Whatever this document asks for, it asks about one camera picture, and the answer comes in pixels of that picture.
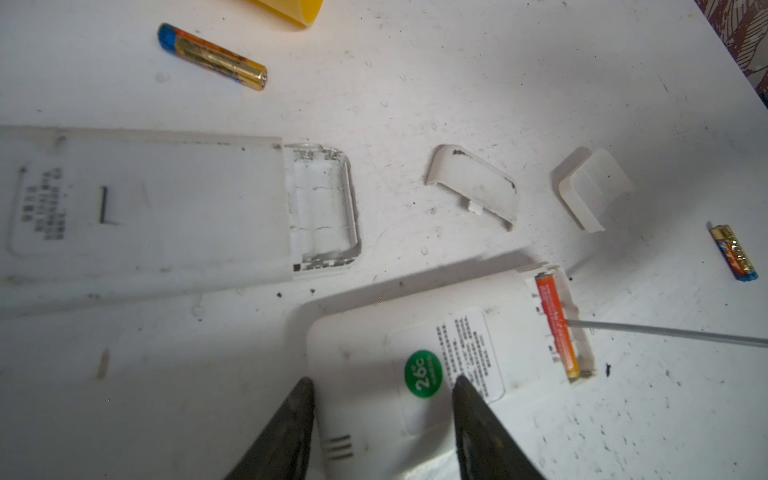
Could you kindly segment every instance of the metal rod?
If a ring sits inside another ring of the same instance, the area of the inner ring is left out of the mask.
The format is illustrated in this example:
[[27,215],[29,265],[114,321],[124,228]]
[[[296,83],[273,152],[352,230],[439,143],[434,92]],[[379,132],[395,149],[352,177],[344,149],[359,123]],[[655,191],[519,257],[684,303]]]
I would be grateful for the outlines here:
[[752,336],[725,335],[724,333],[696,332],[694,330],[669,329],[662,326],[629,325],[627,323],[590,322],[567,320],[568,326],[585,329],[620,330],[622,332],[649,333],[651,335],[677,336],[684,339],[706,340],[707,342],[734,343],[736,345],[762,346],[768,348],[768,339]]

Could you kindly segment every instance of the white plastic cover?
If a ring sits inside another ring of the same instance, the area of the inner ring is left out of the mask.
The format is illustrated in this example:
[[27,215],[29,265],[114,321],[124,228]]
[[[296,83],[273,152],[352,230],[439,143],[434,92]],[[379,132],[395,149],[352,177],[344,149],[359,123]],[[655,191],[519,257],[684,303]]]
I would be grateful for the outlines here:
[[509,230],[515,225],[518,216],[515,182],[463,147],[445,145],[437,150],[426,184],[443,184],[469,200],[469,211],[480,214],[486,209],[509,222]]

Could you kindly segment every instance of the translucent plastic piece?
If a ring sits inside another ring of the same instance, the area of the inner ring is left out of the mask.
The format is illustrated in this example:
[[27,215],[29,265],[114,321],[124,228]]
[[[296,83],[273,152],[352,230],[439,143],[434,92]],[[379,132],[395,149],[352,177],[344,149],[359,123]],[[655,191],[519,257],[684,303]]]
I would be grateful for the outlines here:
[[622,194],[634,192],[632,180],[602,148],[585,158],[560,182],[560,195],[589,233],[605,230],[598,217]]

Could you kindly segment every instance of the green circular sticker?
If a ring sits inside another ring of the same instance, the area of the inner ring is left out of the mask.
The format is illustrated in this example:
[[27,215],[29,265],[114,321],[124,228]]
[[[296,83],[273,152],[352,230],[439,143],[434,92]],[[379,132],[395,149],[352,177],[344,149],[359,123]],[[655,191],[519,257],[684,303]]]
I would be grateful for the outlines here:
[[437,355],[419,350],[406,362],[406,385],[415,396],[426,399],[435,395],[442,383],[442,366]]

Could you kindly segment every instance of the orange battery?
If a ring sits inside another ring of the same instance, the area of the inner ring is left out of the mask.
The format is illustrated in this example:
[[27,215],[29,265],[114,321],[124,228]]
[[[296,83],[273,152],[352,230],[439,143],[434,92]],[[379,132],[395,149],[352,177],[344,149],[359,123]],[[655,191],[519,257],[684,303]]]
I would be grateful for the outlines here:
[[571,343],[571,335],[568,333],[568,325],[565,322],[563,306],[560,304],[558,289],[554,285],[554,275],[539,273],[536,276],[536,287],[541,296],[541,306],[544,307],[544,313],[547,314],[549,329],[554,336],[554,347],[558,349],[560,358],[563,359],[565,373],[569,379],[579,377],[578,363],[574,346]]

